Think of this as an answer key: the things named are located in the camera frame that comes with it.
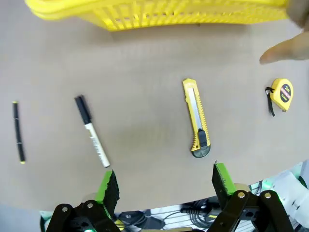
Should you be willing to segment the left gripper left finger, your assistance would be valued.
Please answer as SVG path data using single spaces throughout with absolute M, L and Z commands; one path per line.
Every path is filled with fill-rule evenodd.
M 114 171 L 107 171 L 95 199 L 77 207 L 59 204 L 47 227 L 48 232 L 119 232 L 113 222 L 119 200 L 119 187 Z

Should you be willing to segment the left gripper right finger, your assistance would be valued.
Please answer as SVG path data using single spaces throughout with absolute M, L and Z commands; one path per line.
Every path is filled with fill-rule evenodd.
M 223 163 L 213 165 L 211 180 L 222 211 L 209 227 L 210 232 L 234 232 L 242 220 L 250 221 L 257 232 L 294 231 L 275 191 L 266 190 L 257 196 L 236 190 Z

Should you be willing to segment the person's left hand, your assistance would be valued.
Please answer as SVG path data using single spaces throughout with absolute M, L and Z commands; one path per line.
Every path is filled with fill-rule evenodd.
M 260 57 L 260 64 L 282 60 L 309 59 L 309 1 L 289 0 L 286 14 L 293 23 L 303 30 L 302 33 L 269 48 Z

